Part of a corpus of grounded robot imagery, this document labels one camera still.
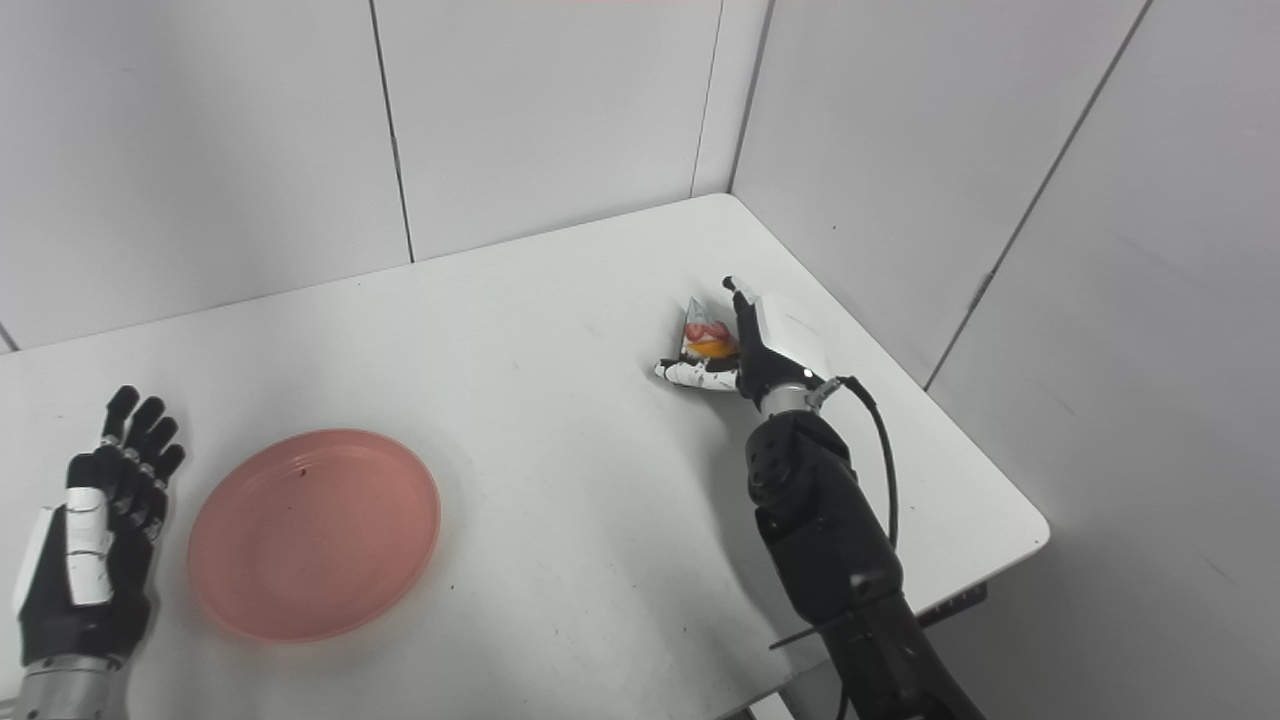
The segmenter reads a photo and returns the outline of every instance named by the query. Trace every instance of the white wall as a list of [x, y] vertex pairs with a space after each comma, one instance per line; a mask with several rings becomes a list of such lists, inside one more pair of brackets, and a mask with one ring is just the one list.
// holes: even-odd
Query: white wall
[[1156, 0], [934, 384], [1053, 525], [934, 634], [993, 720], [1276, 716], [1277, 68]]
[[0, 3], [0, 322], [33, 346], [407, 260], [364, 3]]
[[721, 6], [379, 0], [416, 258], [689, 197]]
[[923, 383], [1140, 4], [777, 3], [733, 193]]
[[[727, 190], [764, 3], [379, 0], [416, 256]], [[19, 346], [410, 259], [365, 0], [0, 3], [0, 97]]]

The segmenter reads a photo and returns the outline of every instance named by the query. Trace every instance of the white table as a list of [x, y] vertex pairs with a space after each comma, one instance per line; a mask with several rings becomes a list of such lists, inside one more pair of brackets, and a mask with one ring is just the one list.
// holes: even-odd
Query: white table
[[[156, 561], [160, 612], [132, 665], [134, 720], [724, 715], [824, 657], [817, 639], [767, 650], [803, 624], [746, 497], [754, 409], [650, 374], [690, 296], [732, 319], [728, 273], [813, 310], [833, 368], [879, 400], [913, 607], [1048, 539], [782, 245], [735, 199], [709, 196], [0, 357], [0, 578], [129, 382], [170, 404], [191, 451]], [[846, 395], [824, 414], [883, 511], [874, 432]], [[196, 512], [248, 455], [326, 427], [422, 457], [443, 502], [436, 555], [410, 596], [344, 637], [230, 638], [187, 587]], [[0, 657], [17, 655], [3, 623]], [[13, 694], [17, 662], [0, 667], [0, 697]]]

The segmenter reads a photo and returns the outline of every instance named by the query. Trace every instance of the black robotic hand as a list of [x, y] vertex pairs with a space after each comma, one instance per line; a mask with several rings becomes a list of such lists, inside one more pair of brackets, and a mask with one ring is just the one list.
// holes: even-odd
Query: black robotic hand
[[168, 483], [186, 457], [170, 445], [178, 423], [164, 410], [160, 398], [138, 405], [138, 391], [122, 387], [106, 406], [101, 446], [72, 459], [67, 502], [41, 516], [47, 530], [37, 550], [37, 525], [15, 593], [22, 597], [26, 583], [23, 665], [56, 656], [119, 665], [142, 641], [151, 615], [143, 587]]

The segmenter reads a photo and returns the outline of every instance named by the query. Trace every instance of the wall seam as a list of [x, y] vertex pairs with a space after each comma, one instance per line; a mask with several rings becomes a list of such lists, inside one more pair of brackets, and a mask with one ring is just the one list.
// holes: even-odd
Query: wall seam
[[746, 108], [742, 109], [742, 127], [737, 131], [737, 147], [733, 150], [733, 168], [728, 173], [728, 192], [733, 193], [733, 182], [737, 179], [737, 164], [742, 159], [742, 145], [746, 142], [746, 124], [751, 120], [751, 106], [755, 104], [755, 86], [760, 81], [760, 67], [764, 64], [764, 46], [769, 40], [769, 26], [773, 24], [773, 4], [769, 0], [764, 9], [764, 26], [760, 28], [760, 44], [755, 49], [755, 67], [751, 68], [751, 85], [746, 91]]
[[378, 8], [369, 0], [369, 20], [374, 27], [374, 50], [378, 53], [378, 76], [383, 82], [383, 105], [387, 108], [387, 131], [392, 140], [392, 161], [396, 165], [396, 187], [399, 190], [401, 219], [404, 222], [404, 242], [408, 246], [408, 261], [415, 263], [413, 236], [408, 229], [408, 205], [404, 202], [404, 174], [401, 172], [399, 142], [396, 140], [396, 120], [392, 119], [392, 94], [387, 87], [387, 63], [383, 60], [383, 36], [378, 29]]
[[1041, 181], [1039, 187], [1036, 188], [1036, 193], [1032, 195], [1030, 202], [1027, 204], [1027, 209], [1023, 211], [1021, 218], [1019, 218], [1018, 224], [1014, 225], [1014, 232], [1009, 236], [1009, 241], [1005, 242], [1005, 247], [1000, 251], [996, 258], [996, 263], [991, 266], [991, 272], [983, 275], [982, 283], [978, 286], [978, 291], [974, 293], [973, 300], [969, 301], [969, 307], [965, 310], [964, 318], [960, 319], [960, 324], [956, 325], [955, 333], [951, 334], [951, 340], [947, 342], [946, 348], [942, 351], [942, 356], [938, 357], [938, 363], [933, 366], [933, 372], [929, 373], [929, 378], [924, 380], [924, 391], [928, 392], [933, 386], [933, 380], [937, 379], [938, 373], [942, 372], [942, 365], [946, 364], [947, 359], [951, 357], [951, 351], [956, 346], [956, 341], [964, 333], [965, 328], [969, 325], [969, 319], [973, 318], [974, 311], [978, 310], [978, 305], [986, 297], [987, 291], [991, 288], [992, 281], [996, 278], [996, 273], [1000, 270], [1001, 265], [1005, 263], [1005, 258], [1009, 256], [1009, 251], [1014, 247], [1014, 242], [1023, 233], [1023, 228], [1027, 227], [1027, 220], [1030, 219], [1032, 213], [1036, 211], [1036, 206], [1039, 204], [1041, 197], [1044, 195], [1044, 190], [1048, 183], [1053, 179], [1057, 173], [1057, 168], [1062, 164], [1062, 159], [1066, 156], [1066, 151], [1075, 142], [1075, 137], [1079, 135], [1080, 128], [1084, 127], [1084, 120], [1093, 111], [1093, 105], [1097, 102], [1098, 97], [1102, 95], [1102, 88], [1106, 87], [1107, 82], [1111, 79], [1111, 73], [1115, 72], [1116, 65], [1120, 63], [1120, 58], [1124, 55], [1125, 50], [1129, 49], [1129, 42], [1133, 36], [1138, 32], [1138, 27], [1142, 24], [1143, 18], [1147, 17], [1147, 10], [1151, 9], [1153, 0], [1146, 0], [1142, 8], [1138, 10], [1138, 15], [1134, 18], [1133, 23], [1129, 26], [1129, 31], [1125, 33], [1124, 40], [1120, 41], [1120, 47], [1116, 49], [1115, 55], [1111, 56], [1111, 61], [1107, 68], [1102, 72], [1102, 78], [1098, 79], [1097, 86], [1094, 86], [1093, 92], [1089, 94], [1089, 99], [1084, 102], [1084, 108], [1080, 110], [1080, 115], [1075, 119], [1075, 124], [1071, 126], [1071, 131], [1066, 133], [1066, 140], [1059, 149], [1057, 155], [1053, 161], [1050, 163], [1048, 172], [1044, 173], [1044, 178]]
[[719, 14], [716, 15], [716, 38], [712, 41], [712, 64], [707, 68], [707, 95], [703, 97], [703, 120], [698, 126], [698, 147], [694, 150], [694, 172], [689, 178], [689, 196], [694, 196], [698, 184], [698, 161], [703, 156], [703, 136], [707, 135], [707, 110], [712, 104], [712, 83], [716, 79], [716, 51], [719, 50], [719, 29], [724, 22], [724, 0], [721, 0]]
[[18, 352], [18, 343], [13, 341], [13, 336], [4, 328], [4, 323], [0, 323], [0, 342], [3, 342], [10, 352]]

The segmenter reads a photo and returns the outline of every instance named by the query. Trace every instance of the robotic arm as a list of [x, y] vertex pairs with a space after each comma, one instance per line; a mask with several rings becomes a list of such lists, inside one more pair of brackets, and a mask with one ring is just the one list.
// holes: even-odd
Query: robotic arm
[[765, 416], [746, 442], [755, 523], [792, 606], [822, 635], [845, 697], [861, 720], [982, 720], [902, 596], [896, 491], [886, 534], [849, 447], [819, 414], [838, 387], [858, 395], [881, 430], [892, 478], [874, 400], [856, 379], [827, 374], [820, 338], [799, 313], [753, 297], [733, 278], [724, 286], [741, 343], [737, 389]]
[[186, 457], [169, 445], [178, 424], [163, 415], [160, 398], [138, 405], [122, 387], [100, 447], [67, 469], [65, 505], [37, 520], [14, 589], [26, 666], [15, 719], [99, 720], [113, 675], [146, 633], [143, 587], [169, 478]]

